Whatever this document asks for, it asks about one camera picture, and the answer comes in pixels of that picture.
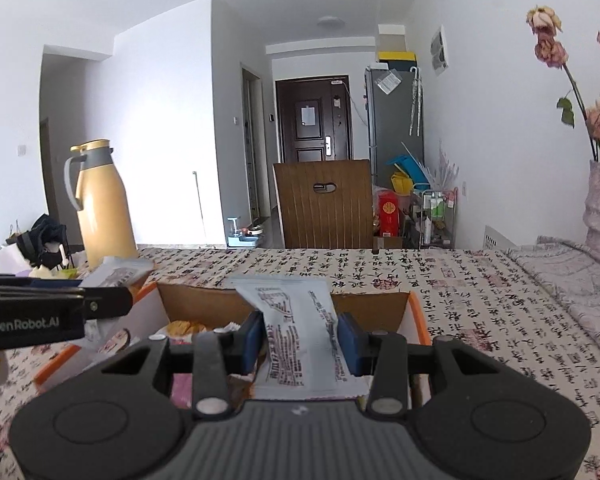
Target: brown chair back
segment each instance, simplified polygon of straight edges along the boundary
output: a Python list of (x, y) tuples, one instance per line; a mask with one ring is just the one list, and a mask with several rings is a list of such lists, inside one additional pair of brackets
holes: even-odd
[(274, 164), (287, 249), (373, 248), (368, 160)]

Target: thermos handle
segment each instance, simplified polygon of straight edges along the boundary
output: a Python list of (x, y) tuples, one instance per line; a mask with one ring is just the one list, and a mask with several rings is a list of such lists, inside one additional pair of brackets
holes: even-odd
[(69, 202), (75, 207), (76, 211), (82, 211), (82, 203), (75, 197), (74, 186), (71, 185), (71, 163), (84, 162), (85, 160), (87, 160), (86, 155), (75, 155), (69, 157), (64, 164), (64, 188), (66, 189), (66, 195), (69, 197)]

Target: white wall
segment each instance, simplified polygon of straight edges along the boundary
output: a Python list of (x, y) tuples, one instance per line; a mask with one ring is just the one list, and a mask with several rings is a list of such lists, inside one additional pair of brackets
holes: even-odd
[[(113, 37), (89, 23), (0, 13), (0, 243), (10, 224), (28, 229), (46, 212), (38, 117), (45, 45), (102, 58), (112, 54)], [(19, 144), (26, 155), (16, 156)]]
[[(211, 0), (185, 4), (119, 34), (110, 59), (72, 66), (54, 83), (54, 98), (43, 99), (51, 135), (111, 140), (136, 243), (225, 243), (214, 137)], [(63, 141), (61, 150), (72, 142)]]
[[(272, 164), (277, 161), (277, 149), (276, 130), (274, 123), (269, 121), (269, 114), (274, 114), (271, 62), (258, 31), (241, 22), (219, 0), (213, 0), (212, 4), (211, 35), (214, 121), (222, 215), (224, 218), (240, 216), (241, 226), (247, 226), (251, 213), (245, 164), (242, 68), (262, 81), (269, 193), (273, 200), (275, 187)], [(238, 124), (234, 124), (234, 117), (238, 118)], [(228, 233), (228, 222), (225, 227)]]
[[(288, 56), (271, 60), (273, 80), (328, 75), (348, 75), (349, 89), (358, 110), (365, 118), (365, 68), (376, 61), (374, 52), (329, 52), (306, 56)], [(351, 107), (353, 158), (369, 158), (368, 129)]]
[[(553, 7), (569, 67), (588, 104), (600, 92), (600, 0), (415, 0), (407, 43), (424, 80), (427, 160), (443, 140), (460, 166), (457, 245), (482, 245), (485, 224), (517, 244), (538, 235), (583, 241), (582, 223), (591, 157), (584, 122), (560, 123), (555, 108), (569, 82), (561, 70), (536, 60), (525, 23), (535, 5)], [(429, 43), (446, 30), (450, 67), (436, 76)]]

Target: white grille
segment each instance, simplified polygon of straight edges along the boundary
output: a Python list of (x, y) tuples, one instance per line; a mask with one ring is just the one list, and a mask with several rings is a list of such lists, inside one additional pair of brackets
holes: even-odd
[(502, 234), (496, 231), (493, 227), (484, 227), (484, 242), (482, 244), (483, 249), (491, 249), (503, 251), (504, 249), (510, 249), (516, 247), (508, 238), (505, 238)]

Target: refrigerator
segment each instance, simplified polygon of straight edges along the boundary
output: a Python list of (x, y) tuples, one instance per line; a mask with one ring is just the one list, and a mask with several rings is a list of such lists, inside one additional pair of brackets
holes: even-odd
[[(371, 178), (376, 186), (388, 189), (394, 188), (391, 176), (397, 169), (386, 163), (392, 158), (406, 154), (402, 142), (411, 154), (424, 164), (422, 127), (418, 136), (417, 124), (414, 124), (413, 133), (409, 135), (414, 73), (398, 70), (398, 74), (402, 78), (401, 83), (390, 94), (386, 94), (376, 83), (387, 75), (387, 70), (367, 69), (365, 72)], [(414, 122), (417, 122), (417, 117), (416, 103)]]

